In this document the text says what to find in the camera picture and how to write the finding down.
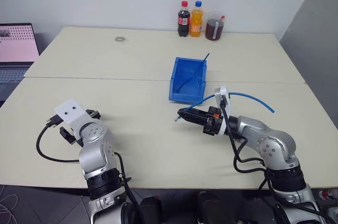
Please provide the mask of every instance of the laptop keyboard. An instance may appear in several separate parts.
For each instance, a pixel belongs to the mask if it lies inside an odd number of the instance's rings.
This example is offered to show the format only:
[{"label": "laptop keyboard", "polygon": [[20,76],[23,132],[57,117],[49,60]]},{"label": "laptop keyboard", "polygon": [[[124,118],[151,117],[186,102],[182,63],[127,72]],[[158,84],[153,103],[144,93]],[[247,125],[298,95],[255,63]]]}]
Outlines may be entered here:
[{"label": "laptop keyboard", "polygon": [[25,69],[0,69],[0,83],[19,83],[24,78],[23,75],[28,70]]}]

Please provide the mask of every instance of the orange soda bottle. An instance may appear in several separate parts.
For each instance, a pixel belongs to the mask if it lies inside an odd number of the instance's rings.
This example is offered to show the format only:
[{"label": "orange soda bottle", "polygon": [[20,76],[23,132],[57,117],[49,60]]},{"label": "orange soda bottle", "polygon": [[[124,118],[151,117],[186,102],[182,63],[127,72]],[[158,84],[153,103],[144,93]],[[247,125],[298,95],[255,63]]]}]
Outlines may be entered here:
[{"label": "orange soda bottle", "polygon": [[195,2],[195,9],[191,12],[192,17],[190,20],[190,35],[194,38],[198,38],[201,34],[202,30],[202,16],[203,10],[201,8],[202,2],[196,1]]}]

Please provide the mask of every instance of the laptop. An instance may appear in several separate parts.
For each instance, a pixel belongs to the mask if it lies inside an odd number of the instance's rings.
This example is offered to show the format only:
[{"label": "laptop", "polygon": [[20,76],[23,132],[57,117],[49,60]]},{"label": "laptop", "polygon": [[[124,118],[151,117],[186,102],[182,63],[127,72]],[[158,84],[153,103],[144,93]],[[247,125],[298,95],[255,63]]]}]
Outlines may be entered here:
[{"label": "laptop", "polygon": [[0,24],[0,106],[38,58],[31,23]]}]

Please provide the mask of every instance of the red bottle label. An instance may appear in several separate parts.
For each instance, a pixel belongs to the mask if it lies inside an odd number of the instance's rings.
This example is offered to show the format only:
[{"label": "red bottle label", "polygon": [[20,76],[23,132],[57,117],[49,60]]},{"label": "red bottle label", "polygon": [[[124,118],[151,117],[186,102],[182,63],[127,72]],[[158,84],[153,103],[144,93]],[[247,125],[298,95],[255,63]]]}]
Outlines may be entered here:
[{"label": "red bottle label", "polygon": [[179,17],[179,25],[188,25],[190,23],[190,17],[182,18]]}]

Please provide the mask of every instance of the white cable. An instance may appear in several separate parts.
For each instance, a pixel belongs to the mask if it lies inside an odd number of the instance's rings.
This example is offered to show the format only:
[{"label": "white cable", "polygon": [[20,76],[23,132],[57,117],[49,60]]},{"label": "white cable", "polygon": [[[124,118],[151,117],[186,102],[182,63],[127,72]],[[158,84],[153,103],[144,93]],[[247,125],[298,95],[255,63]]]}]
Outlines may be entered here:
[{"label": "white cable", "polygon": [[[1,189],[1,191],[0,191],[0,197],[1,197],[1,195],[2,195],[2,193],[3,193],[3,191],[4,191],[4,189],[5,189],[5,186],[3,186],[2,189]],[[13,205],[11,208],[7,208],[7,207],[5,207],[5,206],[4,206],[3,204],[1,204],[1,203],[2,203],[3,201],[5,201],[6,199],[10,198],[10,197],[14,197],[14,198],[16,199],[16,201],[15,201],[14,205]],[[5,198],[3,198],[3,199],[0,200],[0,207],[2,207],[2,209],[0,209],[0,214],[4,214],[4,213],[9,213],[9,214],[10,214],[10,218],[8,219],[7,224],[10,224],[12,218],[13,218],[15,224],[17,224],[17,221],[16,221],[16,219],[15,219],[15,217],[14,217],[14,215],[12,214],[11,211],[16,207],[18,201],[19,201],[19,198],[18,198],[17,195],[15,195],[15,194],[8,195],[8,196],[6,196]]]}]

